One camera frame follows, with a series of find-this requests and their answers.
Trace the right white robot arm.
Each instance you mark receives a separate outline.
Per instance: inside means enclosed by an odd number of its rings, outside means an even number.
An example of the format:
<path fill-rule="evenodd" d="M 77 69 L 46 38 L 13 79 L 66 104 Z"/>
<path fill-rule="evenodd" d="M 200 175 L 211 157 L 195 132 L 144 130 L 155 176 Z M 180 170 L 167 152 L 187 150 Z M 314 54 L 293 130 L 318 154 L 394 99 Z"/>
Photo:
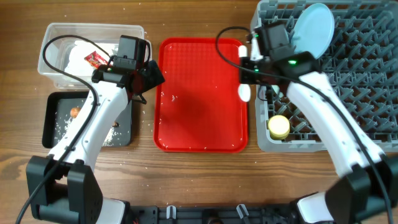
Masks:
<path fill-rule="evenodd" d="M 246 33 L 252 48 L 239 51 L 240 99 L 250 100 L 251 85 L 279 86 L 326 146 L 339 177 L 327 191 L 294 203 L 301 221 L 360 223 L 386 213 L 392 223 L 392 210 L 397 206 L 397 159 L 386 156 L 360 128 L 316 58 L 307 51 L 295 52 L 283 23 Z"/>

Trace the red snack wrapper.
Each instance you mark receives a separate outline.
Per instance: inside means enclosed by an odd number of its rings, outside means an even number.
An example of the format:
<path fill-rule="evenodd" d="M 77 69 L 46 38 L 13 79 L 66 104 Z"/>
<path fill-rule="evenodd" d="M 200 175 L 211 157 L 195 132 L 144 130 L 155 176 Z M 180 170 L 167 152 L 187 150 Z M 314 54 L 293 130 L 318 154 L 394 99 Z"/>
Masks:
<path fill-rule="evenodd" d="M 85 58 L 85 61 L 88 62 L 93 68 L 98 68 L 100 65 L 106 65 L 108 61 L 103 58 L 96 51 L 90 53 Z"/>

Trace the white plastic spoon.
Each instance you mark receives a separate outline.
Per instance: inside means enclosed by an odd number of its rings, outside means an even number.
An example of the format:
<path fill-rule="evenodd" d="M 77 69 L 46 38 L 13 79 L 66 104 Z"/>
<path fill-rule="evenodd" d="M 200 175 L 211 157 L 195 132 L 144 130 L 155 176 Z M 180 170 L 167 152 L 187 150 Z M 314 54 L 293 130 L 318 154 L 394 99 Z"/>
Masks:
<path fill-rule="evenodd" d="M 247 57 L 248 56 L 248 49 L 246 46 L 241 45 L 238 47 L 238 54 L 240 58 Z M 239 84 L 238 87 L 238 95 L 241 99 L 241 101 L 247 103 L 251 99 L 251 88 L 248 84 Z"/>

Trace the light blue plate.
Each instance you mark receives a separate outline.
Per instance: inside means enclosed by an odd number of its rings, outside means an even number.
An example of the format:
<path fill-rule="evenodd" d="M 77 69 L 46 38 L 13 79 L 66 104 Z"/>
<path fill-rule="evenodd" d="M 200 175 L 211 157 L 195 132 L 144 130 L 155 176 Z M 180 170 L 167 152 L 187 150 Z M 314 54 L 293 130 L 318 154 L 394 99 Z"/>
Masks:
<path fill-rule="evenodd" d="M 329 8 L 322 3 L 312 4 L 299 16 L 291 44 L 296 54 L 310 52 L 320 58 L 331 44 L 335 20 Z"/>

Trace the yellow plastic cup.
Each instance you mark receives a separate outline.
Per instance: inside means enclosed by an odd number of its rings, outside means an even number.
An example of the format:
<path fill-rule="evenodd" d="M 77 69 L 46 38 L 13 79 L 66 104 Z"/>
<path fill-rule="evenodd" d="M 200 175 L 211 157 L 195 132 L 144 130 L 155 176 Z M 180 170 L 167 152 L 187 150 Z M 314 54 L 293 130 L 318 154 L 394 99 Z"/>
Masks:
<path fill-rule="evenodd" d="M 270 137 L 275 140 L 283 140 L 290 133 L 290 122 L 282 115 L 275 115 L 267 123 Z"/>

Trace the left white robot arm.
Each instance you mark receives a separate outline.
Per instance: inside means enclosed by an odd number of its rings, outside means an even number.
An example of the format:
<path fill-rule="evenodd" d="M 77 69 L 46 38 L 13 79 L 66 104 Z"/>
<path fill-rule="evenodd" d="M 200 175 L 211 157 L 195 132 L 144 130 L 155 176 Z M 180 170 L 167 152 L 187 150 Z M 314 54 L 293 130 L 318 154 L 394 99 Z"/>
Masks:
<path fill-rule="evenodd" d="M 45 157 L 33 156 L 26 167 L 29 198 L 16 223 L 30 209 L 38 220 L 55 223 L 138 223 L 130 203 L 105 198 L 94 175 L 96 160 L 120 113 L 131 101 L 146 104 L 143 93 L 161 85 L 150 43 L 122 35 L 118 52 L 84 84 L 88 96 L 67 133 Z"/>

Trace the white napkin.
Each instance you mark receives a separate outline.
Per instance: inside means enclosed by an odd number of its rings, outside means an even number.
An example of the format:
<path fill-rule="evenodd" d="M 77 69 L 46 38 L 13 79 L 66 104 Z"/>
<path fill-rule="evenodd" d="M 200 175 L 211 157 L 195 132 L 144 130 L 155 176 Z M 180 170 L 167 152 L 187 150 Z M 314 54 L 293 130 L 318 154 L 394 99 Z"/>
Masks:
<path fill-rule="evenodd" d="M 64 69 L 65 72 L 75 76 L 91 76 L 95 68 L 93 68 L 88 62 L 85 61 L 85 57 L 90 53 L 96 51 L 107 61 L 118 49 L 116 44 L 97 43 L 106 53 L 95 47 L 89 42 L 83 40 L 76 40 L 75 46 L 71 49 L 68 56 L 68 63 Z"/>

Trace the white rice pile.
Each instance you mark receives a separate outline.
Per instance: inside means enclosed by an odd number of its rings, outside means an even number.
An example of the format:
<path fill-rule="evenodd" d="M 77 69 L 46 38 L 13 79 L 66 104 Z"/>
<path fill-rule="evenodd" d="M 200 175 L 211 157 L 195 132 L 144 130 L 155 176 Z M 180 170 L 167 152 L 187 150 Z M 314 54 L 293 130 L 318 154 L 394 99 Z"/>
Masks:
<path fill-rule="evenodd" d="M 70 112 L 64 115 L 58 112 L 55 113 L 55 127 L 51 140 L 52 146 L 55 146 L 62 140 L 73 120 L 74 118 L 70 116 Z M 112 140 L 117 135 L 116 128 L 118 127 L 120 125 L 115 121 L 104 140 L 103 146 L 113 145 Z"/>

